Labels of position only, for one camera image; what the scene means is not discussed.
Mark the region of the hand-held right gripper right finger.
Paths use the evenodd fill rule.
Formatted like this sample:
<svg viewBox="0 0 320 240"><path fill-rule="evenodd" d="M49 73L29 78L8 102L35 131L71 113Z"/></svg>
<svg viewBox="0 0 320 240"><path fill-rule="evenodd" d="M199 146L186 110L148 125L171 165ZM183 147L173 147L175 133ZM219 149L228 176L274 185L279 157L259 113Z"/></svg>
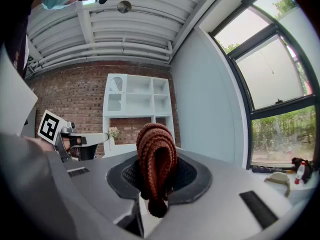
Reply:
<svg viewBox="0 0 320 240"><path fill-rule="evenodd" d="M211 171L207 192L191 204L173 205L148 236L150 240L276 240L297 220L302 205L287 198L251 172L232 163L178 150ZM254 191L278 220L262 229L240 194Z"/></svg>

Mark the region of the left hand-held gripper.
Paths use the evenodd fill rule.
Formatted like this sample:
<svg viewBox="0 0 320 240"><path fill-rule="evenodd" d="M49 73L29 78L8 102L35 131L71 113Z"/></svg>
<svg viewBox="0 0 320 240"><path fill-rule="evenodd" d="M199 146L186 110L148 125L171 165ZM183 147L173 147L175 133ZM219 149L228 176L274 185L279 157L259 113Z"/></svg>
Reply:
<svg viewBox="0 0 320 240"><path fill-rule="evenodd" d="M76 133L73 122L67 122L48 110L42 116L37 134L53 145L54 151L60 155L63 162L94 160L98 144L109 140L107 133ZM67 152L63 144L63 138L66 137L80 138L81 144Z"/></svg>

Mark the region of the person's left hand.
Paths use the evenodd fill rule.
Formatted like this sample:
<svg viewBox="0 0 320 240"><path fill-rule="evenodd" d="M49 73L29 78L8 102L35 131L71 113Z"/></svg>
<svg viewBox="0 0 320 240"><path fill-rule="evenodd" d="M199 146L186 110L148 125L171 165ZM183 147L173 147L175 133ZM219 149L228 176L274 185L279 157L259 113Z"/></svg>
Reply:
<svg viewBox="0 0 320 240"><path fill-rule="evenodd" d="M69 152L69 150L75 146L78 146L82 143L81 137L71 136L71 137L63 137L62 142L64 145L64 149Z"/></svg>

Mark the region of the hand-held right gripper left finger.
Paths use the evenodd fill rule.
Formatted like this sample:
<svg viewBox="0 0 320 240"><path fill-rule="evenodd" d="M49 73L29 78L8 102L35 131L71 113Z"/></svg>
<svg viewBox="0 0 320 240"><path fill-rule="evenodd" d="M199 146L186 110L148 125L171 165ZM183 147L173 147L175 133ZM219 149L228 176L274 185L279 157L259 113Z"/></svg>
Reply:
<svg viewBox="0 0 320 240"><path fill-rule="evenodd" d="M63 163L46 153L56 188L75 223L78 238L142 238L139 205L110 187L107 173L135 153Z"/></svg>

